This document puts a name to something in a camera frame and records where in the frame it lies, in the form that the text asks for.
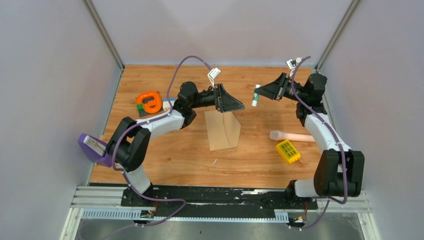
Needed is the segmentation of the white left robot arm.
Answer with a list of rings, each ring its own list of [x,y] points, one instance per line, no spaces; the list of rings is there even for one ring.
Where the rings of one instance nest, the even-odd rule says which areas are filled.
[[[143,161],[151,140],[168,132],[189,126],[196,118],[196,108],[214,106],[220,113],[243,110],[244,104],[230,95],[221,83],[198,91],[192,81],[181,84],[177,99],[171,109],[154,117],[135,120],[123,118],[105,147],[105,155],[112,158],[112,166],[119,166],[140,206],[149,206],[153,193],[149,188]]]

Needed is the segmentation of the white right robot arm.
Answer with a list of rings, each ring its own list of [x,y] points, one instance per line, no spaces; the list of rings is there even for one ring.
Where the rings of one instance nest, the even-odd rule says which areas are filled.
[[[282,73],[276,80],[254,90],[256,95],[279,101],[296,101],[296,117],[312,135],[321,151],[313,178],[292,180],[285,195],[286,204],[298,209],[306,198],[358,197],[361,193],[365,156],[348,146],[331,125],[322,103],[327,78],[312,73],[304,85]]]

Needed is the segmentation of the tan paper envelope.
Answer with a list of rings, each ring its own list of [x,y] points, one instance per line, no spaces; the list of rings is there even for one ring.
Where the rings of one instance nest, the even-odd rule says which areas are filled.
[[[241,124],[233,112],[206,111],[204,115],[210,151],[238,146]]]

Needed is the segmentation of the white green glue stick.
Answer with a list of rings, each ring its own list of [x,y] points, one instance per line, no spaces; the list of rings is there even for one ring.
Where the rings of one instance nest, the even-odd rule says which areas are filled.
[[[261,87],[260,84],[255,85],[255,90],[253,91],[253,97],[252,97],[252,102],[251,102],[252,107],[256,107],[258,105],[259,94],[256,92],[256,89],[258,89],[260,87]]]

